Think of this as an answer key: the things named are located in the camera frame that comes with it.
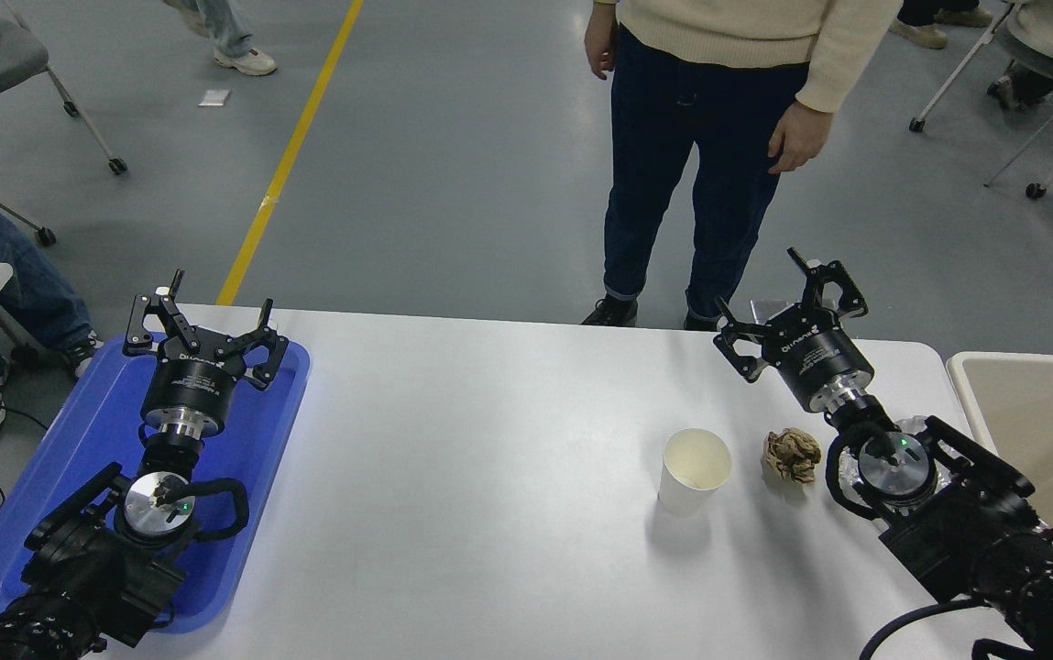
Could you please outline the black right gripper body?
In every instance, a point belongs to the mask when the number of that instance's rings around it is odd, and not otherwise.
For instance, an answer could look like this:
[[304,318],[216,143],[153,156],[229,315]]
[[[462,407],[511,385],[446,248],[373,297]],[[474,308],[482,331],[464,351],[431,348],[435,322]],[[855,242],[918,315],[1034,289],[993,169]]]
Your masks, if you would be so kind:
[[836,312],[789,306],[769,319],[763,359],[809,413],[828,408],[833,391],[865,391],[875,371],[845,334]]

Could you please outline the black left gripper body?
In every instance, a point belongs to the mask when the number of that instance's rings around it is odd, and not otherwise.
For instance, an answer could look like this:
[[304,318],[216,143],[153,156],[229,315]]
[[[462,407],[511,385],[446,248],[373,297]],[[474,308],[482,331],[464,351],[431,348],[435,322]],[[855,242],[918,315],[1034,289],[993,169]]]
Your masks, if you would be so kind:
[[236,384],[245,375],[244,355],[217,355],[229,351],[229,335],[198,334],[198,354],[181,335],[160,339],[156,346],[156,371],[141,406],[148,424],[161,424],[168,411],[186,408],[202,414],[208,424],[227,422]]

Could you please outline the person's left hand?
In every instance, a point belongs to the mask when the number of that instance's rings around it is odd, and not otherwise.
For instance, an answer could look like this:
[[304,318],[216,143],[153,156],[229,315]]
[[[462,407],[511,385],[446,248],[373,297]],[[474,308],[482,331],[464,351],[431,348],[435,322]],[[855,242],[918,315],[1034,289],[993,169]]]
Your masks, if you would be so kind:
[[820,112],[794,102],[784,109],[768,143],[770,175],[797,171],[827,145],[835,113]]

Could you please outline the person's right hand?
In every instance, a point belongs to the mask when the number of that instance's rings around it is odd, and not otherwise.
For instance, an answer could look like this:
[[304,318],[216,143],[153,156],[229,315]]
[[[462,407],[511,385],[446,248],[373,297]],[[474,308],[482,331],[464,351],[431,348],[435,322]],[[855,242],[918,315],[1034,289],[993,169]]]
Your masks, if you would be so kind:
[[584,34],[590,72],[601,81],[609,78],[617,62],[618,1],[593,1]]

